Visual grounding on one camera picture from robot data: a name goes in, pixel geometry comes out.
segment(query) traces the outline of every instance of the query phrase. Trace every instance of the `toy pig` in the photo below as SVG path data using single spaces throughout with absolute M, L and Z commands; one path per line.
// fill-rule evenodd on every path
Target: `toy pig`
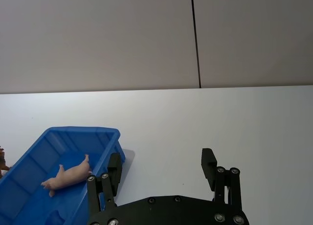
M 85 159 L 82 163 L 66 171 L 64 170 L 63 165 L 60 165 L 57 176 L 42 182 L 41 186 L 44 186 L 44 189 L 49 189 L 49 196 L 53 197 L 55 190 L 85 181 L 92 173 L 88 161 L 89 156 L 85 155 Z
M 9 170 L 10 167 L 5 165 L 5 159 L 4 159 L 4 149 L 0 148 L 0 179 L 2 178 L 1 170 Z

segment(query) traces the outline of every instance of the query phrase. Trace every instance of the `white tabletop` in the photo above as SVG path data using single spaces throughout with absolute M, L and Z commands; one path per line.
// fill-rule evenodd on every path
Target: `white tabletop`
M 313 86 L 0 95 L 0 146 L 12 165 L 52 126 L 121 132 L 118 205 L 148 196 L 211 200 L 201 149 L 241 170 L 252 225 L 311 224 Z

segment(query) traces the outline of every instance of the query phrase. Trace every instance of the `pig figurine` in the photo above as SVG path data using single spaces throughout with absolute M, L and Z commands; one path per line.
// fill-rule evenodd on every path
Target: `pig figurine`
M 86 180 L 92 173 L 88 161 L 89 156 L 85 154 L 85 159 L 82 163 L 68 170 L 64 170 L 63 165 L 60 165 L 57 176 L 42 182 L 41 186 L 44 186 L 44 189 L 49 189 L 49 196 L 53 197 L 55 190 L 72 186 Z

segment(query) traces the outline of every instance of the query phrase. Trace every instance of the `black metal bracket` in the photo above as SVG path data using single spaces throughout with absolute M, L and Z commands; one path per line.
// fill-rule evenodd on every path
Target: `black metal bracket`
M 214 191 L 213 201 L 163 196 L 116 206 L 113 197 L 121 178 L 121 164 L 120 157 L 112 155 L 107 173 L 88 178 L 88 225 L 249 225 L 241 205 L 240 171 L 218 167 L 211 149 L 202 150 L 201 165 Z M 228 203 L 224 202 L 225 187 L 228 188 Z M 106 202 L 105 211 L 100 207 L 101 192 Z

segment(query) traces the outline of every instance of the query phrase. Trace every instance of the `blue tray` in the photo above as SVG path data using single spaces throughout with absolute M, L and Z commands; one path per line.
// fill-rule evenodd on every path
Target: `blue tray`
M 86 225 L 86 182 L 56 191 L 53 198 L 41 182 L 67 170 L 89 154 L 94 175 L 107 172 L 110 155 L 125 155 L 116 129 L 53 127 L 46 130 L 0 180 L 0 225 Z

